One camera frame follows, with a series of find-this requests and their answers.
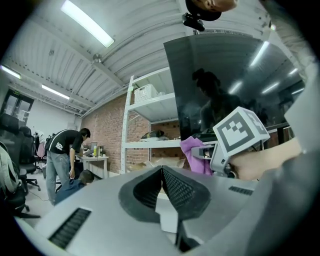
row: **fluorescent ceiling light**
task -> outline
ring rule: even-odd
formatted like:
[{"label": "fluorescent ceiling light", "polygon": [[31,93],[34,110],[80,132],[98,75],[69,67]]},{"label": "fluorescent ceiling light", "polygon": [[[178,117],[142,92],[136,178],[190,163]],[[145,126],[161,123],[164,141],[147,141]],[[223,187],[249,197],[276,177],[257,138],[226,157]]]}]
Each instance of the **fluorescent ceiling light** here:
[{"label": "fluorescent ceiling light", "polygon": [[68,96],[66,96],[66,95],[64,95],[64,94],[62,94],[60,92],[57,92],[56,90],[53,90],[53,89],[51,89],[51,88],[49,88],[49,87],[47,87],[47,86],[45,86],[43,84],[42,84],[42,88],[47,90],[47,91],[49,91],[49,92],[51,92],[51,93],[53,93],[53,94],[59,95],[60,97],[65,98],[67,100],[70,99],[70,97],[68,97]]},{"label": "fluorescent ceiling light", "polygon": [[266,94],[267,92],[269,92],[272,88],[278,86],[280,83],[279,82],[276,82],[275,84],[269,86],[267,89],[265,89],[262,93],[263,94]]},{"label": "fluorescent ceiling light", "polygon": [[115,42],[92,18],[69,0],[64,2],[61,11],[79,23],[91,35],[98,39],[104,47],[108,48]]},{"label": "fluorescent ceiling light", "polygon": [[305,88],[302,88],[302,89],[296,90],[296,91],[294,91],[294,92],[293,92],[293,93],[291,93],[291,94],[292,94],[292,95],[294,95],[294,94],[300,93],[300,92],[302,92],[304,89],[305,89]]},{"label": "fluorescent ceiling light", "polygon": [[250,67],[254,66],[255,64],[257,64],[257,62],[260,60],[260,58],[262,57],[262,55],[264,54],[265,50],[268,48],[269,46],[269,42],[265,41],[262,45],[262,47],[260,48],[258,54],[255,56],[254,60],[252,61],[252,63],[250,64]]},{"label": "fluorescent ceiling light", "polygon": [[237,82],[230,90],[229,90],[229,94],[234,94],[239,88],[240,86],[243,84],[242,81]]},{"label": "fluorescent ceiling light", "polygon": [[289,73],[289,75],[293,75],[293,74],[296,73],[297,71],[298,71],[298,69],[295,68],[294,70],[292,70],[292,71]]},{"label": "fluorescent ceiling light", "polygon": [[10,75],[14,76],[14,77],[21,79],[20,74],[14,72],[13,70],[11,70],[11,69],[9,69],[9,68],[7,68],[7,67],[5,67],[5,66],[2,66],[2,65],[1,65],[1,69],[2,69],[3,71],[5,71],[5,72],[9,73]]}]

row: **white storage basket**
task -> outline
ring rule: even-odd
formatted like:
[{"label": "white storage basket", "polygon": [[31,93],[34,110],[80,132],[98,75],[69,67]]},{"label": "white storage basket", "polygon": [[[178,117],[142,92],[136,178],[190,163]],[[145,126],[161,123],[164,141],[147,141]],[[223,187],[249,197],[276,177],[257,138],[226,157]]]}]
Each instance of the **white storage basket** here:
[{"label": "white storage basket", "polygon": [[144,102],[158,96],[155,87],[149,83],[134,91],[134,103]]}]

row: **monitor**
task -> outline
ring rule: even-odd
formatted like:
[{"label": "monitor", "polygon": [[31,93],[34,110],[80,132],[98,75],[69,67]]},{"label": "monitor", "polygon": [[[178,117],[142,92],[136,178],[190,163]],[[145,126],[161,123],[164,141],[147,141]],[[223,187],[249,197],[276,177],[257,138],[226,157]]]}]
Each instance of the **monitor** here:
[{"label": "monitor", "polygon": [[91,148],[90,148],[90,150],[94,150],[95,147],[97,147],[97,146],[98,146],[98,142],[91,142]]},{"label": "monitor", "polygon": [[280,48],[250,36],[199,34],[164,48],[182,140],[214,137],[213,126],[238,106],[254,111],[266,128],[286,124],[285,112],[305,87]]}]

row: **cable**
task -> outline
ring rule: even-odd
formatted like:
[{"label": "cable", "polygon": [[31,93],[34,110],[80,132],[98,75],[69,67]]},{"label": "cable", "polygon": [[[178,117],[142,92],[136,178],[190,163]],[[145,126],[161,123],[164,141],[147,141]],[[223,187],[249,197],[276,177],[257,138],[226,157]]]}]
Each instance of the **cable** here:
[{"label": "cable", "polygon": [[43,200],[40,196],[38,196],[37,194],[31,192],[30,190],[29,190],[29,193],[31,193],[31,194],[35,195],[36,197],[40,198],[41,201],[43,201],[43,202],[49,201],[49,199],[48,200]]}]

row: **window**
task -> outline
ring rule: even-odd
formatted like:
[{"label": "window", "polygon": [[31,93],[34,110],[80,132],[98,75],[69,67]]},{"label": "window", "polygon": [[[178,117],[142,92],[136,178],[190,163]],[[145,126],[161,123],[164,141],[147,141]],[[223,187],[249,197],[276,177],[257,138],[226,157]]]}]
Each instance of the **window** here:
[{"label": "window", "polygon": [[21,95],[18,91],[9,90],[1,109],[5,113],[19,119],[19,127],[26,126],[34,100]]}]

